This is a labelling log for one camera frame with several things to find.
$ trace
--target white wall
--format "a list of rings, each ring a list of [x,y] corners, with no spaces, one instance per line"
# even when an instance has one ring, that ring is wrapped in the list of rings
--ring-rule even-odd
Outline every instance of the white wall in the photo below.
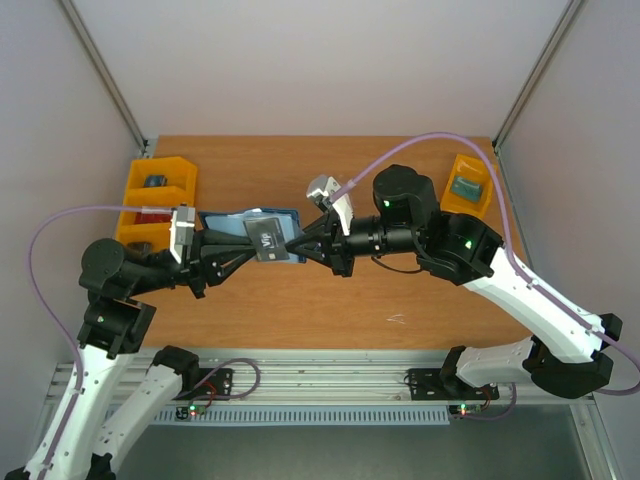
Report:
[[[76,0],[145,135],[495,136],[565,0]]]
[[[638,353],[639,45],[639,2],[588,2],[503,151],[536,270],[585,307],[618,314]],[[614,358],[613,385],[635,385],[638,373]],[[625,478],[637,479],[640,394],[598,404]]]
[[[134,143],[57,2],[0,2],[0,475],[24,465],[55,363],[70,358],[26,281],[36,224],[65,207],[120,203]],[[75,333],[80,255],[113,216],[61,220],[36,246],[44,293]]]

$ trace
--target floor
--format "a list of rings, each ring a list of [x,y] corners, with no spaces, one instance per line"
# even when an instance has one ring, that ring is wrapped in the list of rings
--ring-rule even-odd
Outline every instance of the floor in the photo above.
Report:
[[[150,427],[119,480],[579,480],[567,406],[434,427]]]

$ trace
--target small container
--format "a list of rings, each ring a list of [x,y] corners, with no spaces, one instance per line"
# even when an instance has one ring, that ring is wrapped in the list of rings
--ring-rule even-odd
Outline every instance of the small container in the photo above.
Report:
[[[460,194],[461,189],[465,187],[470,190],[469,195]],[[477,201],[474,201],[475,188],[480,190]],[[467,213],[482,219],[487,213],[492,197],[493,182],[484,162],[467,155],[457,155],[440,200],[440,208],[447,212]]]
[[[177,207],[195,204],[198,167],[182,157],[142,158],[131,162],[123,205],[135,207]],[[166,184],[145,187],[148,177],[162,175]],[[157,252],[169,247],[170,222],[136,223],[135,212],[123,212],[115,238],[124,245],[148,242]]]

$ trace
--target wooden tabletop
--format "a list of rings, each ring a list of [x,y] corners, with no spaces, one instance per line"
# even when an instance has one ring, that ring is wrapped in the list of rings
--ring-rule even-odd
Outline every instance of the wooden tabletop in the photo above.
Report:
[[[320,174],[346,181],[401,137],[160,137],[155,156],[182,156],[198,168],[196,206],[204,211],[289,207],[302,225],[320,216],[305,197]],[[475,141],[491,157],[487,138]],[[442,195],[457,153],[452,141],[414,145],[393,158],[431,177]],[[356,216],[376,213],[374,172],[352,192]],[[484,219],[502,233],[497,202]],[[518,238],[514,239],[521,254]],[[415,256],[384,261],[415,268]],[[251,261],[196,300],[188,288],[141,297],[158,308],[147,346],[235,348],[448,349],[514,342],[527,330],[498,307],[428,273],[402,275],[358,258],[353,277],[334,277],[314,262]]]

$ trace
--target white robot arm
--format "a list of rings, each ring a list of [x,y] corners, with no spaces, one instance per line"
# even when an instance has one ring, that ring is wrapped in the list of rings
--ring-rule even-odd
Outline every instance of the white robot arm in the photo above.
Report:
[[[475,217],[441,212],[431,180],[408,167],[392,165],[376,176],[379,217],[354,218],[347,196],[332,205],[329,196],[339,187],[326,176],[312,183],[308,196],[324,214],[286,243],[287,252],[343,277],[352,275],[355,257],[411,252],[422,270],[484,296],[533,332],[531,338],[511,345],[451,349],[438,379],[448,398],[462,399],[465,391],[494,382],[534,382],[566,398],[607,385],[613,362],[602,353],[607,345],[596,334],[618,340],[618,317],[581,309],[516,259],[519,268],[527,269],[525,280],[509,262],[496,232]],[[179,351],[177,363],[172,355],[156,359],[138,390],[102,424],[111,392],[155,312],[131,298],[176,286],[188,286],[201,298],[206,286],[220,285],[255,256],[247,238],[194,232],[194,220],[192,208],[177,208],[171,248],[157,254],[141,255],[112,239],[87,248],[80,277],[80,285],[90,292],[78,336],[84,361],[82,388],[77,391],[70,382],[40,448],[7,480],[112,480],[157,411],[179,391],[193,388],[195,355]],[[539,285],[553,291],[555,301],[534,288]],[[567,309],[589,328],[571,318]]]

